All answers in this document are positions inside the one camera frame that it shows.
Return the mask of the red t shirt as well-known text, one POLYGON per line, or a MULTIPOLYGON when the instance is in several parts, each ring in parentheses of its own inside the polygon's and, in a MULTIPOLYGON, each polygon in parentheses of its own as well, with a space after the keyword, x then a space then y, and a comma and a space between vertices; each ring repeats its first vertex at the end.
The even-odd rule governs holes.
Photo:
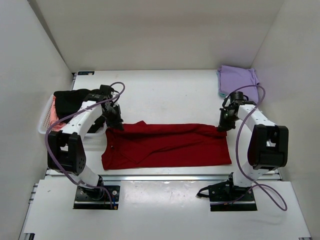
POLYGON ((227 134, 199 123, 124 124, 106 130, 104 170, 230 165, 227 134))

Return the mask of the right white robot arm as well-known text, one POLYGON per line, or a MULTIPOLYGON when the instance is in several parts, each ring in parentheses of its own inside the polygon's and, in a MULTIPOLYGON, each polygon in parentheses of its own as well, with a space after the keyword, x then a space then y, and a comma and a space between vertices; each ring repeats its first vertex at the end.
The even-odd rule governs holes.
POLYGON ((204 187, 196 195, 210 199, 214 205, 253 201, 253 183, 265 173, 284 167, 288 161, 288 128, 269 120, 243 92, 234 91, 222 103, 217 130, 235 129, 238 120, 242 121, 239 131, 243 126, 251 131, 247 161, 238 164, 226 181, 204 187))

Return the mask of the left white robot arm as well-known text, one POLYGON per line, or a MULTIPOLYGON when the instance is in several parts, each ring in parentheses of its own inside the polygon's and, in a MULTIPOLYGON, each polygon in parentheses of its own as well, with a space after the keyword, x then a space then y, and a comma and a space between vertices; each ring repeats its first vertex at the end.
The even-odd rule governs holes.
POLYGON ((64 174, 74 185, 94 200, 109 196, 102 176, 86 164, 83 140, 95 121, 102 117, 108 129, 124 129, 118 100, 123 91, 116 91, 114 84, 101 85, 98 94, 88 94, 79 110, 66 116, 69 121, 59 131, 50 126, 45 133, 47 166, 64 174))

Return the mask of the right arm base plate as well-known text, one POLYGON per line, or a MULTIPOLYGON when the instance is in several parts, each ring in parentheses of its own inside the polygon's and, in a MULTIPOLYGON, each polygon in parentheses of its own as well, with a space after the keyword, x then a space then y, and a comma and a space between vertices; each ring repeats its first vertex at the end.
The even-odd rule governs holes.
POLYGON ((230 187, 225 182, 208 188, 211 212, 254 212, 257 205, 253 190, 230 187))

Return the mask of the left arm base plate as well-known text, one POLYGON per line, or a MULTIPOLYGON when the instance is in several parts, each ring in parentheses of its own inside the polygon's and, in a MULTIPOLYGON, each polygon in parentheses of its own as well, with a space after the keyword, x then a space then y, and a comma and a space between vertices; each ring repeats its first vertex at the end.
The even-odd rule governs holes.
POLYGON ((108 190, 110 198, 104 190, 100 197, 92 197, 92 193, 88 194, 88 190, 84 190, 83 187, 78 186, 75 192, 73 209, 118 210, 121 191, 120 183, 107 184, 107 182, 104 182, 104 187, 108 190))

